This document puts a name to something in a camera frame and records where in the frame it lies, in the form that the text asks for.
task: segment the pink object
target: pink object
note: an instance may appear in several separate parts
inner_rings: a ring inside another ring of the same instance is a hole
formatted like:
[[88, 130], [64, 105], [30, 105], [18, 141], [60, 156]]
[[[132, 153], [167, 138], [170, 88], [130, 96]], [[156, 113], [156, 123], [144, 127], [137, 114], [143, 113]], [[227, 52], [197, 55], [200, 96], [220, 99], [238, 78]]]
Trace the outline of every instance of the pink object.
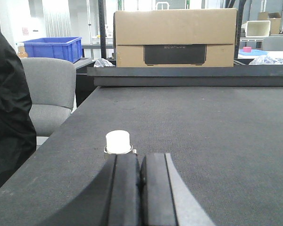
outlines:
[[251, 53], [251, 47], [245, 46], [245, 47], [243, 47], [243, 51], [245, 53]]

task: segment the black label on box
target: black label on box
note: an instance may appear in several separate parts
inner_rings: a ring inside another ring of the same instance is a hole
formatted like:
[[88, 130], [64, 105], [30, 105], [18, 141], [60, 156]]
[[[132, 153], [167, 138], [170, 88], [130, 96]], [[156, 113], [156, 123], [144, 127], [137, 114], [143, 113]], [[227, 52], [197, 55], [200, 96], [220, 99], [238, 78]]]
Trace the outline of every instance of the black label on box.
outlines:
[[144, 61], [147, 65], [202, 65], [206, 61], [207, 46], [193, 45], [145, 45]]

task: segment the orange bottle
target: orange bottle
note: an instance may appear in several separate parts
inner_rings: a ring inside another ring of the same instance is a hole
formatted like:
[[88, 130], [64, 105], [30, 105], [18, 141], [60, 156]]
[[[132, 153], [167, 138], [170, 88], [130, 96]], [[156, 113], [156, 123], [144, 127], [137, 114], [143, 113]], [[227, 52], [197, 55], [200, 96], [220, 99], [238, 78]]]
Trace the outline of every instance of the orange bottle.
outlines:
[[19, 58], [28, 58], [28, 54], [25, 52], [25, 47], [23, 42], [18, 43], [18, 57]]

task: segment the chair backrest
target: chair backrest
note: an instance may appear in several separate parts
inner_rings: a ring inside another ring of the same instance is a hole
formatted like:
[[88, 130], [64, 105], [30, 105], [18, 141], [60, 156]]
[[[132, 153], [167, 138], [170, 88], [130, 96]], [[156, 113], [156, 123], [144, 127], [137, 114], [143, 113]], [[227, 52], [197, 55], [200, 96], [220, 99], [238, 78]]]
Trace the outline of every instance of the chair backrest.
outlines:
[[33, 105], [56, 105], [73, 108], [75, 67], [54, 58], [21, 59]]
[[263, 39], [263, 51], [283, 51], [283, 36], [269, 36]]

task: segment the white curtain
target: white curtain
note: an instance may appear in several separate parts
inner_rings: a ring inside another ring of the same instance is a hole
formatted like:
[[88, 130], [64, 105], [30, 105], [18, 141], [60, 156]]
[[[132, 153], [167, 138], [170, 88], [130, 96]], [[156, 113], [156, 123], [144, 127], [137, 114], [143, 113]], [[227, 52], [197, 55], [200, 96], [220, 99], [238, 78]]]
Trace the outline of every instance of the white curtain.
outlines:
[[42, 0], [46, 35], [48, 37], [71, 36], [68, 0]]

